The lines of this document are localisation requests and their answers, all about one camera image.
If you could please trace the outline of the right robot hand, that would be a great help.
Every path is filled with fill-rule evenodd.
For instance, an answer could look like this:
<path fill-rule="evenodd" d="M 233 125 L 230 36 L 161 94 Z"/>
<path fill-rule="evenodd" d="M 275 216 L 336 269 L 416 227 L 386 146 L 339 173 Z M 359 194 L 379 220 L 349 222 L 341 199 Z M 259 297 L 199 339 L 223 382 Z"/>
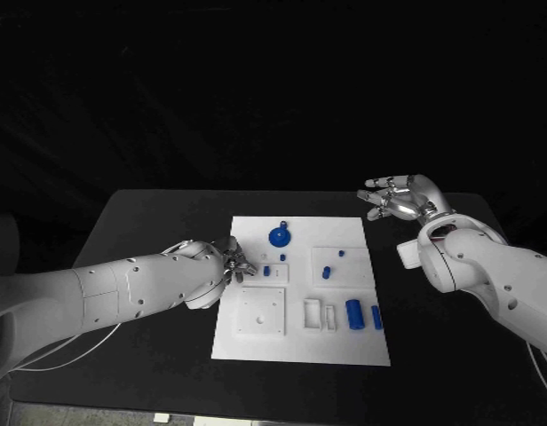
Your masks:
<path fill-rule="evenodd" d="M 435 183 L 421 174 L 372 178 L 365 186 L 356 196 L 370 204 L 369 221 L 395 217 L 425 225 L 455 213 Z"/>

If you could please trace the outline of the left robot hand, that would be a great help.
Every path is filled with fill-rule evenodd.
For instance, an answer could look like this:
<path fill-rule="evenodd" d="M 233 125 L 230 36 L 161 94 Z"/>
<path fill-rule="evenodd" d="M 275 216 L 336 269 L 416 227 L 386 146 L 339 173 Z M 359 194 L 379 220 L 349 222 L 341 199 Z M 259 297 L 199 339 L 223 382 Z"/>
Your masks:
<path fill-rule="evenodd" d="M 241 285 L 245 276 L 256 275 L 256 267 L 246 260 L 238 239 L 235 239 L 232 235 L 220 237 L 212 243 L 212 246 L 222 255 L 223 276 L 226 277 L 226 281 Z"/>

